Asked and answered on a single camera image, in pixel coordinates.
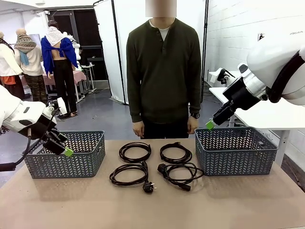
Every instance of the camouflage pants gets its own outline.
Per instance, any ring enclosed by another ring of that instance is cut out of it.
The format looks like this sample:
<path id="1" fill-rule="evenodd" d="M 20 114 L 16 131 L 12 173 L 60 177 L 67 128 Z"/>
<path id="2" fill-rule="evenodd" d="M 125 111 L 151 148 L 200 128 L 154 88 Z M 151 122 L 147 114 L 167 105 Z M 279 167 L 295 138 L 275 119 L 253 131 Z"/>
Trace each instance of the camouflage pants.
<path id="1" fill-rule="evenodd" d="M 30 87 L 30 90 L 32 92 L 33 101 L 34 102 L 43 102 L 44 104 L 47 103 L 47 93 L 46 93 L 46 87 L 44 85 L 43 76 L 30 76 L 27 74 L 24 74 L 24 77 L 28 83 L 28 86 Z"/>

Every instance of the white undershirt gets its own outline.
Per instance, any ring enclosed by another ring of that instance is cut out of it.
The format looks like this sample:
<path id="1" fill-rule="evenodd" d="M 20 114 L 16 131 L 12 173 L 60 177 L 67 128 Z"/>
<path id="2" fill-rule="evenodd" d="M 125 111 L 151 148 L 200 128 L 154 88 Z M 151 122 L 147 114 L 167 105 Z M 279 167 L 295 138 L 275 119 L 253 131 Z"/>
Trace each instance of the white undershirt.
<path id="1" fill-rule="evenodd" d="M 152 24 L 151 20 L 149 20 L 149 23 L 150 23 L 150 25 L 151 25 L 152 27 L 156 28 L 156 27 Z M 161 30 L 161 29 L 159 29 L 159 30 L 160 30 L 160 34 L 161 34 L 161 36 L 162 36 L 163 41 L 165 41 L 165 38 L 166 38 L 166 36 L 167 36 L 168 31 L 170 30 L 170 27 L 168 27 L 167 29 L 164 29 L 164 30 Z"/>

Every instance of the man's right hand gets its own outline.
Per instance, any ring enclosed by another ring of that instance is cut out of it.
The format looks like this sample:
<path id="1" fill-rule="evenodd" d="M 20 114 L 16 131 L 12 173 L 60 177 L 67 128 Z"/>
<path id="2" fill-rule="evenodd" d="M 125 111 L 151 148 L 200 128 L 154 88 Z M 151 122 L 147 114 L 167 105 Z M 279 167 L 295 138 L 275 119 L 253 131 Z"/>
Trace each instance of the man's right hand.
<path id="1" fill-rule="evenodd" d="M 140 138 L 144 138 L 144 123 L 143 121 L 133 123 L 133 131 L 135 135 L 137 135 Z"/>

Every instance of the wristwatch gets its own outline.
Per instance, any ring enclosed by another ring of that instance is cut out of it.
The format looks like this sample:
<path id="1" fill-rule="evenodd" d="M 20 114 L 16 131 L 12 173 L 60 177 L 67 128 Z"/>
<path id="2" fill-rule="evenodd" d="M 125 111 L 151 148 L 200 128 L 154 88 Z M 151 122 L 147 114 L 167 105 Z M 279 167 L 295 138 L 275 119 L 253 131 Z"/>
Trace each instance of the wristwatch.
<path id="1" fill-rule="evenodd" d="M 191 114 L 191 116 L 195 119 L 198 119 L 198 118 L 200 118 L 200 113 L 193 113 L 193 114 Z"/>

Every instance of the man's left hand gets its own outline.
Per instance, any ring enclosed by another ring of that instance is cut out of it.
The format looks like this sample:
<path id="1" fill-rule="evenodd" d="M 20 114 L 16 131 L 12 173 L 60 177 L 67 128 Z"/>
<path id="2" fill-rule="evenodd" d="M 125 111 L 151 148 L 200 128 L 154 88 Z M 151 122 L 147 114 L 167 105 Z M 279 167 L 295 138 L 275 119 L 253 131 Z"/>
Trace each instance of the man's left hand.
<path id="1" fill-rule="evenodd" d="M 187 122 L 187 129 L 188 129 L 188 134 L 193 135 L 195 134 L 195 129 L 197 129 L 199 126 L 198 119 L 195 119 L 194 117 L 190 116 L 189 121 Z"/>

